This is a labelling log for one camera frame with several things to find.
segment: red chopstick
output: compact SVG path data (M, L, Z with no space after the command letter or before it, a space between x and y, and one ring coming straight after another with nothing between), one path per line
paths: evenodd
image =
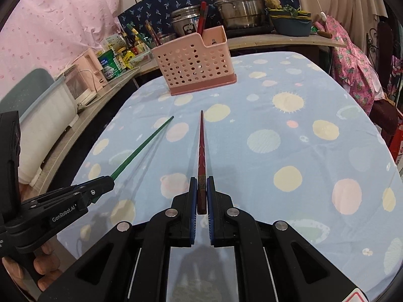
M148 20L146 20L146 29L148 30L148 32L150 33L153 41L155 42L156 46L162 45L160 38L158 37L158 35L155 33L154 28L152 28L150 22Z
M204 26L206 25L206 18L208 12L208 5L203 1L200 6L199 24L197 25L197 32L203 36Z
M206 154L204 151L204 117L200 113L200 140L199 140L199 169L197 174L197 214L207 213L206 196Z

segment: pink fabric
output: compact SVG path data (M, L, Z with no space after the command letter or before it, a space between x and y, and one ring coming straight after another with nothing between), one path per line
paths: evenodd
M57 76L88 47L118 31L119 0L21 0L0 33L0 99L25 75Z
M315 23L320 30L323 26ZM333 49L332 76L342 87L349 86L350 95L370 114L375 99L371 63L359 47L354 45L347 31L331 16L327 16L326 29L336 41L343 41L347 48Z

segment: pink curtain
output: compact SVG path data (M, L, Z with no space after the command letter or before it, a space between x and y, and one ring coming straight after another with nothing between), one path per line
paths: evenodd
M25 75L66 65L118 31L119 0L21 0L0 32L0 99Z

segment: metal screw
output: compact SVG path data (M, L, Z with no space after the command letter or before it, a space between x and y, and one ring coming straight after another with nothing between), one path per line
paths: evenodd
M278 221L276 222L276 228L278 230L286 230L288 228L288 225L285 221Z
M118 223L118 225L116 226L116 229L120 232L125 232L130 228L130 224L123 221L121 223Z
M165 215L167 217L176 217L178 215L178 210L176 209L168 209L165 211Z
M227 214L231 217L236 217L237 215L239 215L239 210L237 208L229 208L227 210Z

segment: pink appliance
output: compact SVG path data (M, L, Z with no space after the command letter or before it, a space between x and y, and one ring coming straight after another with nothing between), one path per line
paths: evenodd
M102 73L102 66L92 48L89 48L80 57L74 60L73 65L78 66L78 71L90 90L97 92L108 83Z

